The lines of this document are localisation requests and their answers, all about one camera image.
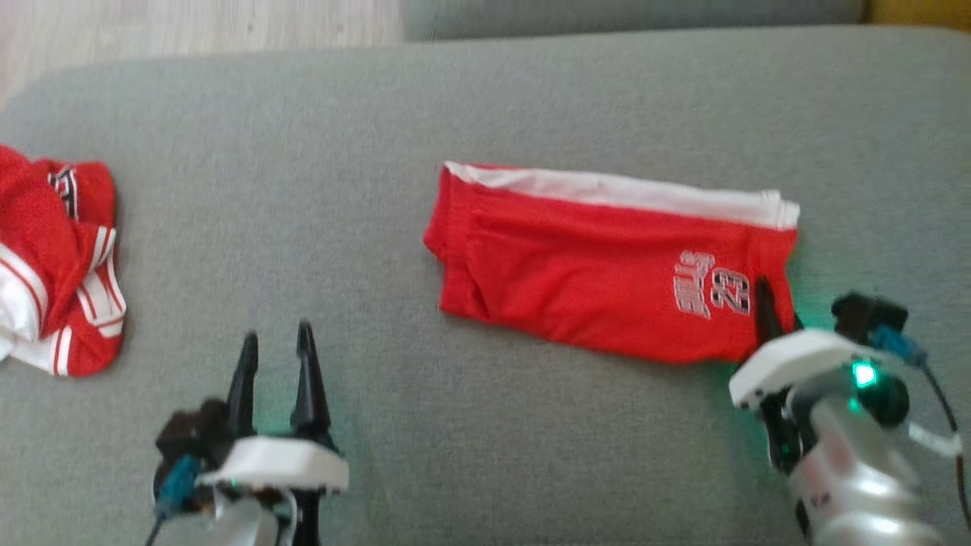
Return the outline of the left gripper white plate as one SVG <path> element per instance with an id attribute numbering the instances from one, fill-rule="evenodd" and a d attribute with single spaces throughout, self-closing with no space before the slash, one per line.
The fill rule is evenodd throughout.
<path id="1" fill-rule="evenodd" d="M 296 355 L 300 373 L 291 431 L 330 438 L 331 418 L 312 325 L 300 322 Z M 297 438 L 256 435 L 253 427 L 258 336 L 247 332 L 230 381 L 228 429 L 236 441 L 219 469 L 197 483 L 212 489 L 214 522 L 209 545 L 319 545 L 319 505 L 349 488 L 349 463 L 335 450 Z"/>

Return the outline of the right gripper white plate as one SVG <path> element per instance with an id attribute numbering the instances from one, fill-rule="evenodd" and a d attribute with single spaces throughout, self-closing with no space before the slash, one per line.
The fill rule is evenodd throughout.
<path id="1" fill-rule="evenodd" d="M 770 464 L 780 474 L 791 474 L 818 441 L 810 414 L 829 397 L 849 402 L 882 428 L 907 418 L 905 381 L 881 368 L 899 356 L 832 331 L 787 334 L 767 277 L 756 281 L 755 322 L 759 349 L 731 376 L 728 390 L 735 408 L 762 421 Z"/>

